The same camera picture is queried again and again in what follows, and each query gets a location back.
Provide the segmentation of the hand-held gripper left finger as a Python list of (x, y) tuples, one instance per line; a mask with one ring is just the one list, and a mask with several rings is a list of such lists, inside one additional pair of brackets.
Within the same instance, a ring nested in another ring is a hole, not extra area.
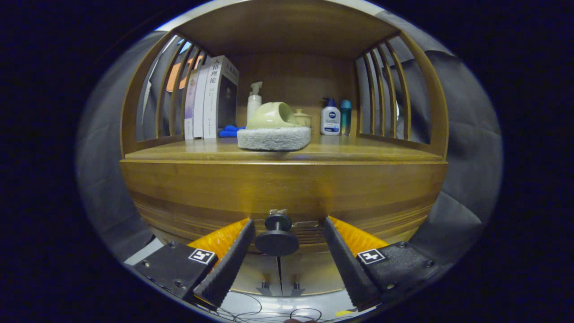
[(128, 258), (153, 285), (208, 309), (222, 306), (256, 235), (254, 221), (239, 220), (195, 240), (168, 234)]

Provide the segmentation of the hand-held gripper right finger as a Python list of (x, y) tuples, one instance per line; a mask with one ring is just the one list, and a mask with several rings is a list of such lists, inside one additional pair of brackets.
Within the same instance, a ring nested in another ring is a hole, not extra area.
[(322, 233), (353, 306), (395, 305), (438, 276), (442, 264), (411, 243), (393, 244), (340, 219), (325, 218)]

